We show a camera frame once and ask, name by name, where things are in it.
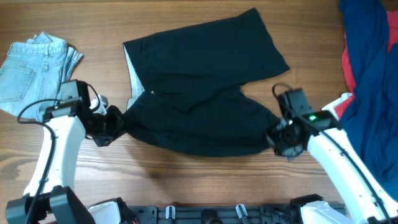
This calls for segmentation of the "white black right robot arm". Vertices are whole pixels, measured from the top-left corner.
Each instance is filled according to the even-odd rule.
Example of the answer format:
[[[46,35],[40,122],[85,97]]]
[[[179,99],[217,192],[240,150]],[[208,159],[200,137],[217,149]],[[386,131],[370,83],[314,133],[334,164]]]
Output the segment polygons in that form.
[[[348,215],[319,195],[291,200],[292,223],[397,223],[397,202],[379,185],[329,111],[314,111],[302,89],[275,95],[282,118],[267,131],[278,156],[295,159],[307,151],[328,174]]]

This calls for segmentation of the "black shorts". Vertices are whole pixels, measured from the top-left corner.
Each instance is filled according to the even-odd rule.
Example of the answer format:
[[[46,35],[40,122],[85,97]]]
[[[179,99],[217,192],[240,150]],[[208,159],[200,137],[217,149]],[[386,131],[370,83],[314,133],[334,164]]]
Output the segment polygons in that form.
[[[242,86],[289,70],[257,9],[123,44],[132,89],[128,134],[172,151],[246,156],[269,147],[278,122]]]

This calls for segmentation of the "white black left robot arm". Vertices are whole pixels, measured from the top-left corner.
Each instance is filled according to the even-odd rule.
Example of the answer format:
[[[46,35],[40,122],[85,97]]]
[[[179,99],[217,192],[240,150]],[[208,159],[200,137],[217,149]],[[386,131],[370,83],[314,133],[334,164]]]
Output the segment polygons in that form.
[[[6,206],[8,223],[39,223],[48,214],[57,223],[137,223],[121,198],[85,207],[74,192],[78,151],[84,139],[108,146],[126,133],[123,114],[107,99],[90,100],[92,86],[72,80],[60,85],[61,98],[46,108],[39,125],[44,141],[34,175],[22,198]]]

